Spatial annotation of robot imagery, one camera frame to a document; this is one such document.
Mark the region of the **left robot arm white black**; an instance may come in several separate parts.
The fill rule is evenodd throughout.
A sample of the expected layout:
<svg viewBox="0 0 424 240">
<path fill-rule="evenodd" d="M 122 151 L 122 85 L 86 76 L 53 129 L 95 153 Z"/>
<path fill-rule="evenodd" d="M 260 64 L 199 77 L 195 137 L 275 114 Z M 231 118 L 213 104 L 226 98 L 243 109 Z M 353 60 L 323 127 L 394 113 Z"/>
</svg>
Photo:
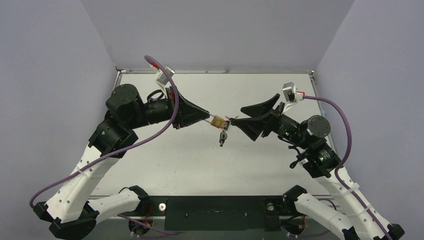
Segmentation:
<svg viewBox="0 0 424 240">
<path fill-rule="evenodd" d="M 143 215 L 150 210 L 149 195 L 141 187 L 127 187 L 117 194 L 91 200 L 90 195 L 132 146 L 138 136 L 135 129 L 171 121 L 175 129 L 184 128 L 210 117 L 210 113 L 168 87 L 162 99 L 143 102 L 132 84 L 117 86 L 106 101 L 104 120 L 89 138 L 81 159 L 61 188 L 32 209 L 50 223 L 50 232 L 58 239 L 81 240 L 100 222 L 123 213 Z"/>
</svg>

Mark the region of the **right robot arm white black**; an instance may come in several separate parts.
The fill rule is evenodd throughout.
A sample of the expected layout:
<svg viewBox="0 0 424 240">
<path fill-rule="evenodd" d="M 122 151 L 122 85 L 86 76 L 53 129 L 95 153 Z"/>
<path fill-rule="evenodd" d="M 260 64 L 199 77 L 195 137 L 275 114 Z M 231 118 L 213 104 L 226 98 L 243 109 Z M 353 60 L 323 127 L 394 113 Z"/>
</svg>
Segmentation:
<svg viewBox="0 0 424 240">
<path fill-rule="evenodd" d="M 329 121 L 322 115 L 313 115 L 297 122 L 286 115 L 290 107 L 306 98 L 303 92 L 292 93 L 286 102 L 277 103 L 279 95 L 275 95 L 263 103 L 243 107 L 245 118 L 231 118 L 229 123 L 251 140 L 275 133 L 297 152 L 290 168 L 302 166 L 339 205 L 338 210 L 333 209 L 295 185 L 282 196 L 282 207 L 287 213 L 310 217 L 341 240 L 400 239 L 405 233 L 403 228 L 379 214 L 349 176 L 345 162 L 351 145 L 339 157 L 327 143 Z"/>
</svg>

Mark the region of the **brass padlock keys grey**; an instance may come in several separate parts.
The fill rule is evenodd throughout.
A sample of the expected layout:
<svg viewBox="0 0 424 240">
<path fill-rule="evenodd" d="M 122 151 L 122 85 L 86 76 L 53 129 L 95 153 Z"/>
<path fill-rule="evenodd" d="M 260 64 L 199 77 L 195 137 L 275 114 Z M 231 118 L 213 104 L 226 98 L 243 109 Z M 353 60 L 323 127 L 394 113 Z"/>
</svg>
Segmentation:
<svg viewBox="0 0 424 240">
<path fill-rule="evenodd" d="M 219 135 L 219 146 L 220 147 L 223 147 L 223 145 L 225 144 L 225 141 L 228 138 L 228 134 L 227 134 L 228 129 L 229 129 L 228 127 L 224 127 L 222 129 L 222 131 L 220 132 L 220 135 Z"/>
</svg>

